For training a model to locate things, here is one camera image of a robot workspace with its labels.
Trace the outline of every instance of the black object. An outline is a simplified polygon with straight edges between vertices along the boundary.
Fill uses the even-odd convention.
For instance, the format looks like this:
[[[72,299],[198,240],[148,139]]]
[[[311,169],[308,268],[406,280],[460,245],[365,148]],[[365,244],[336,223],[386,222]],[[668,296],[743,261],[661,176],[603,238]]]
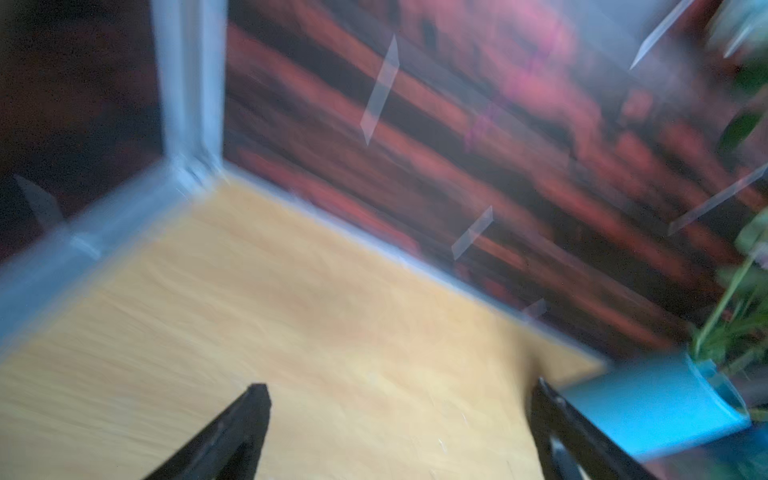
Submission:
[[[568,401],[539,379],[531,393],[528,424],[546,480],[655,480]]]
[[[254,383],[145,480],[252,480],[271,406],[266,385]]]

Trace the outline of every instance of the light wood surface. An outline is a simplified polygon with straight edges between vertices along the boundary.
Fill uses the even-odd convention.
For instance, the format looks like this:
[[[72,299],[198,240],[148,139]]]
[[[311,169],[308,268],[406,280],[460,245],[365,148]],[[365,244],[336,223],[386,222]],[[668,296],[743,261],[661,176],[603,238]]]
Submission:
[[[257,478],[540,478],[532,376],[598,363],[238,179],[0,363],[0,477],[139,479],[252,382]]]

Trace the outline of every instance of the blue pot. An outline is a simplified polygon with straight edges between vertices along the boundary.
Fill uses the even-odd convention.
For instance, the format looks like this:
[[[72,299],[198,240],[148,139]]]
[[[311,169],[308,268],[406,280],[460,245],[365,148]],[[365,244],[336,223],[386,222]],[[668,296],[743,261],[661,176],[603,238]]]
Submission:
[[[652,356],[561,389],[624,451],[640,460],[701,445],[750,426],[741,396],[711,361]],[[717,385],[712,387],[709,380]]]

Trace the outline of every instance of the red and black wallpaper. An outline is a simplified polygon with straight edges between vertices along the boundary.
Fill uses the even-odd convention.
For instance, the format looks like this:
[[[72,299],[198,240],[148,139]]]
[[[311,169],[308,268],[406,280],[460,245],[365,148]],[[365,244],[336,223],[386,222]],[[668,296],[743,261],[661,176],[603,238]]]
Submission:
[[[159,160],[162,134],[149,0],[3,2],[0,26],[4,260]]]
[[[760,166],[744,151],[764,135],[714,152],[741,100],[684,33],[630,73],[569,15],[542,0],[230,0],[225,158],[514,308],[543,299],[540,321],[612,358],[670,348],[719,296],[713,269],[740,261],[732,241],[765,185],[668,225]],[[366,144],[393,35],[399,69]]]

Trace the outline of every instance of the green leaf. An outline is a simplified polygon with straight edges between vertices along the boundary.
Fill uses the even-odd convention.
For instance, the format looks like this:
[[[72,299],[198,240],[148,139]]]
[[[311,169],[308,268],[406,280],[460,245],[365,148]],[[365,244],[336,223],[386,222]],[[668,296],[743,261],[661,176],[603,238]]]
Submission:
[[[755,95],[768,83],[768,63],[751,61],[741,67],[733,81],[737,88],[749,95]]]
[[[736,241],[736,249],[747,255],[752,248],[760,241],[760,238],[768,228],[768,208],[764,208],[739,232]]]
[[[723,134],[720,135],[720,141],[717,142],[717,151],[721,154],[728,153],[738,147],[752,130],[759,124],[763,117],[762,112],[742,111],[733,120],[730,121]]]

